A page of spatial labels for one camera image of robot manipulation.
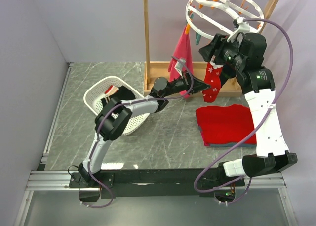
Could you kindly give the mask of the red white patterned sock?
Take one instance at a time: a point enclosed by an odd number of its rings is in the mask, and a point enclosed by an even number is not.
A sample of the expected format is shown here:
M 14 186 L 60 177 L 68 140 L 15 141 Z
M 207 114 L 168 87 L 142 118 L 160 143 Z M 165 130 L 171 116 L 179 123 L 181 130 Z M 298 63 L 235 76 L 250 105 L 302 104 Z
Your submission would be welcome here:
M 107 90 L 104 92 L 104 94 L 105 94 L 106 96 L 111 96 L 111 95 L 115 94 L 118 90 L 119 90 L 118 87 L 113 86 L 113 85 L 110 85 L 110 86 L 107 88 Z

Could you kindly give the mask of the black sock with stripes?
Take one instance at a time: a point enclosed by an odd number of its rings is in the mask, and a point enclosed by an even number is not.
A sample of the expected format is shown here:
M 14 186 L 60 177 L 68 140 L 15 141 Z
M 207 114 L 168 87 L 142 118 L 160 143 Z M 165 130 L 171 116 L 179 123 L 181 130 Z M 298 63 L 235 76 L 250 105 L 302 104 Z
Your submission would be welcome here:
M 102 106 L 105 106 L 110 101 L 110 99 L 113 97 L 116 97 L 119 100 L 134 100 L 136 98 L 134 93 L 130 89 L 128 89 L 126 86 L 120 86 L 118 88 L 119 88 L 119 90 L 115 94 L 113 94 L 111 96 L 105 95 L 101 99 Z

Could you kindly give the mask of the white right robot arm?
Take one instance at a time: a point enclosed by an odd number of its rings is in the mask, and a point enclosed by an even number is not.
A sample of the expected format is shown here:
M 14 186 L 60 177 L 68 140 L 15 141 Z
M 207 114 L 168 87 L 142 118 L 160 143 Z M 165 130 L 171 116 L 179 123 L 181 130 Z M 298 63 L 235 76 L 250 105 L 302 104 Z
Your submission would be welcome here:
M 228 186 L 235 176 L 256 177 L 281 172 L 298 162 L 281 131 L 276 107 L 275 83 L 271 70 L 263 66 L 267 47 L 264 36 L 238 33 L 241 41 L 217 33 L 210 44 L 199 50 L 204 61 L 227 65 L 236 74 L 253 120 L 256 153 L 222 164 L 217 173 L 220 185 Z

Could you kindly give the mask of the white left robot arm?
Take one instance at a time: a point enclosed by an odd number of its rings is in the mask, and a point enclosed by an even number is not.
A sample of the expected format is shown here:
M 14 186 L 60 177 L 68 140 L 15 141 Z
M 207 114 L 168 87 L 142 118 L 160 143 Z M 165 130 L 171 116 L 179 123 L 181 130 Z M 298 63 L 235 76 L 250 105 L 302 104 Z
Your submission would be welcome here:
M 183 91 L 185 95 L 191 95 L 210 87 L 210 84 L 184 71 L 182 76 L 173 81 L 165 77 L 156 78 L 150 94 L 144 98 L 111 98 L 95 118 L 94 142 L 78 168 L 82 183 L 87 187 L 94 187 L 98 183 L 102 161 L 109 147 L 123 134 L 131 118 L 162 111 L 176 93 Z

